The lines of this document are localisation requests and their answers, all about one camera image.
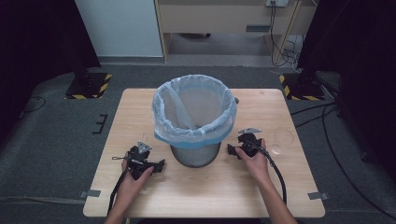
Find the clear plastic cup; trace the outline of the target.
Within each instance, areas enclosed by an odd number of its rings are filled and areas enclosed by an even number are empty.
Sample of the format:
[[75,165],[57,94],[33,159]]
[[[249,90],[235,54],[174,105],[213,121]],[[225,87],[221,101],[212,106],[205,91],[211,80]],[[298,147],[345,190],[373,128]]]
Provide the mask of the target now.
[[274,132],[273,144],[270,146],[271,151],[276,155],[281,155],[294,142],[294,135],[290,130],[279,128]]

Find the white panel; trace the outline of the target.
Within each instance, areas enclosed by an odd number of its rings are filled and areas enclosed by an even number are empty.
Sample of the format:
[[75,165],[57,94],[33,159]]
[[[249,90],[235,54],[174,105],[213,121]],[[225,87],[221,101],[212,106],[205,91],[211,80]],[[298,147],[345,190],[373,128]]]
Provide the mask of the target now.
[[76,0],[96,54],[162,57],[154,0]]

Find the light wooden desk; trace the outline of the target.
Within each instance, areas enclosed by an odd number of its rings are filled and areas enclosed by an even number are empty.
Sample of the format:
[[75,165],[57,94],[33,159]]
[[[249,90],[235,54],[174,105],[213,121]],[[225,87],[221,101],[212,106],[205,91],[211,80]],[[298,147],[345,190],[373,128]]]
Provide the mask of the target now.
[[305,35],[319,0],[289,0],[267,7],[266,0],[154,0],[163,54],[172,34],[262,33],[279,62],[291,35]]

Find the person's left hand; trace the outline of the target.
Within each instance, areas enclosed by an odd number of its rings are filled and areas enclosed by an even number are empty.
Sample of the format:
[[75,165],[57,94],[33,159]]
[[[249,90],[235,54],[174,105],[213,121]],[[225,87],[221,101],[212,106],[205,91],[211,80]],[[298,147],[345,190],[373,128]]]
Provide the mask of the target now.
[[117,198],[131,203],[137,197],[139,191],[144,187],[152,172],[153,168],[149,167],[139,178],[134,179],[132,173],[127,171],[120,184]]

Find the grey tape strip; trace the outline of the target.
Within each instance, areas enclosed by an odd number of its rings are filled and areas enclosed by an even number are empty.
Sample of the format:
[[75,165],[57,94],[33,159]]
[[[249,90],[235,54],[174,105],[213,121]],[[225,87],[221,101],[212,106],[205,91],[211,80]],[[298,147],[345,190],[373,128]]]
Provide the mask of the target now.
[[322,200],[322,201],[330,199],[327,193],[321,193],[321,192],[309,192],[308,198],[310,200]]
[[87,197],[99,197],[101,190],[96,189],[88,189],[86,191],[81,191],[78,195],[79,198],[87,198]]

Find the white and blue bin bag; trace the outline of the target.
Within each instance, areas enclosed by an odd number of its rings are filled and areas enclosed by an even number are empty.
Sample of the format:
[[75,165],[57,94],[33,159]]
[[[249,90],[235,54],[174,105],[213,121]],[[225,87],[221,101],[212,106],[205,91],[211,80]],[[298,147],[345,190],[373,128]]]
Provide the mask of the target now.
[[152,99],[154,135],[170,146],[217,144],[232,131],[235,97],[220,80],[186,75],[163,83]]

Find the person's right hand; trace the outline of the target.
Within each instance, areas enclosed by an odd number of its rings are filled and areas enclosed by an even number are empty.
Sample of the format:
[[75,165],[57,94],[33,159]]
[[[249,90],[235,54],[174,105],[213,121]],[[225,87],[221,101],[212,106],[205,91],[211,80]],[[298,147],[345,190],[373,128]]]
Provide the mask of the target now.
[[272,183],[268,172],[267,159],[261,152],[257,152],[253,157],[249,157],[240,147],[237,147],[235,151],[244,161],[249,173],[259,186],[267,187]]

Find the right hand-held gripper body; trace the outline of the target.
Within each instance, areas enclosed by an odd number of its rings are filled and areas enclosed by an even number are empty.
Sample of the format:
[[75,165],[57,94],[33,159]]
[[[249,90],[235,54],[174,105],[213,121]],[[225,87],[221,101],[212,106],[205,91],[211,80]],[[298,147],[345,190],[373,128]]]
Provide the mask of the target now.
[[257,152],[265,152],[265,148],[262,147],[262,141],[255,136],[256,133],[260,132],[260,129],[252,127],[239,131],[240,135],[237,137],[238,142],[242,143],[241,148],[249,157],[254,157]]

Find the dark curtain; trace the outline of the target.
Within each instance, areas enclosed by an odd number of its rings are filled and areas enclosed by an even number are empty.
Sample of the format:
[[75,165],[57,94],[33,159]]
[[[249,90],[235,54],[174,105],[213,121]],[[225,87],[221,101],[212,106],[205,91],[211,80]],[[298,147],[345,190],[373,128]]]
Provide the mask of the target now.
[[396,182],[396,0],[318,0],[299,65],[341,75],[349,127]]
[[39,83],[99,65],[76,0],[0,0],[0,143]]

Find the black stand base striped tape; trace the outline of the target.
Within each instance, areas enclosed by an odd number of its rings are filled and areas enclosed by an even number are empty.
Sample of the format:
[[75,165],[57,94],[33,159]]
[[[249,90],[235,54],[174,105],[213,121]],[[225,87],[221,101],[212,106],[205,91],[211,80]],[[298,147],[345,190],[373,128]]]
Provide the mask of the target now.
[[89,73],[74,78],[65,93],[66,99],[98,99],[103,96],[112,76],[108,73]]
[[324,92],[312,78],[304,80],[300,74],[286,73],[279,77],[283,92],[288,100],[317,101],[324,99]]

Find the grey metal trash bin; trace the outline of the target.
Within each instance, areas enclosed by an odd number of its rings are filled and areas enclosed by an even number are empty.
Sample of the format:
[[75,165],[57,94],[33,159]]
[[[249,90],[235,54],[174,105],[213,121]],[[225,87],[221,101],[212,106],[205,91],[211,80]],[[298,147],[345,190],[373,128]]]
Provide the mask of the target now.
[[220,143],[198,148],[180,148],[171,146],[176,160],[190,168],[200,168],[210,164],[219,154]]

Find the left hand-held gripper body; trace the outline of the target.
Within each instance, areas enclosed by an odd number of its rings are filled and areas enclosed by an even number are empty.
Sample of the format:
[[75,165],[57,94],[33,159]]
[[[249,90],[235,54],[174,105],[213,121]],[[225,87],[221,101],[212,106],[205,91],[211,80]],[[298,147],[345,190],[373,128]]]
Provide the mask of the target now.
[[157,171],[157,164],[148,162],[150,150],[151,146],[138,141],[137,145],[128,151],[127,166],[134,180],[137,180],[150,167],[153,167],[153,172]]

